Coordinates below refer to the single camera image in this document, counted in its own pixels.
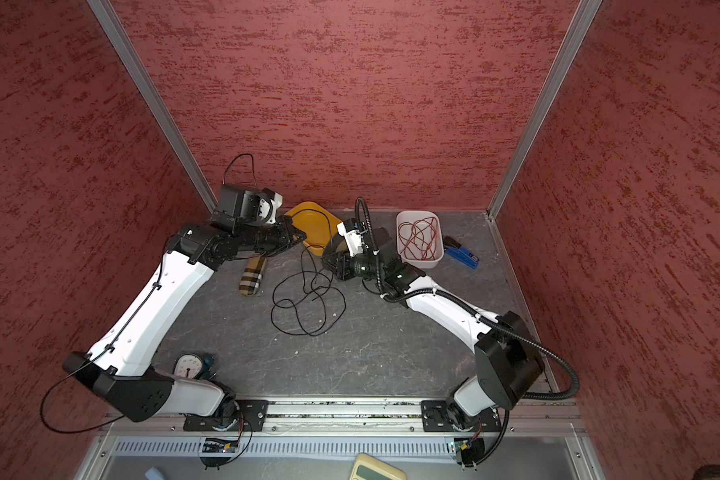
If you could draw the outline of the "grey perforated cable spool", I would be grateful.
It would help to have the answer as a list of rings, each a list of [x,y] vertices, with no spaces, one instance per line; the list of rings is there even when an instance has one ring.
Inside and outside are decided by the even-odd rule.
[[[336,233],[326,245],[321,262],[323,268],[340,281],[352,277],[351,256],[344,237],[339,233]]]

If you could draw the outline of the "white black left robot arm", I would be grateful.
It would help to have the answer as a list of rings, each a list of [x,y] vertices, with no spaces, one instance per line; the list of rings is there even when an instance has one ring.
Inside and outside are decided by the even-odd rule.
[[[291,218],[225,230],[188,224],[172,236],[150,281],[116,324],[87,352],[73,352],[64,370],[133,422],[181,414],[206,419],[214,430],[241,423],[227,388],[207,379],[161,373],[152,359],[197,291],[240,252],[274,256],[306,240]]]

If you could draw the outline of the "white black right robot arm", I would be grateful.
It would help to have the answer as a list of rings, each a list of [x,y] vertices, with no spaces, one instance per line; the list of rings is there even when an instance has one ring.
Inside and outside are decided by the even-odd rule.
[[[378,295],[434,321],[473,353],[476,375],[446,400],[449,423],[465,430],[487,409],[513,409],[545,371],[521,317],[483,310],[439,286],[423,270],[394,258],[346,252],[324,255],[322,264],[339,280],[379,280]]]

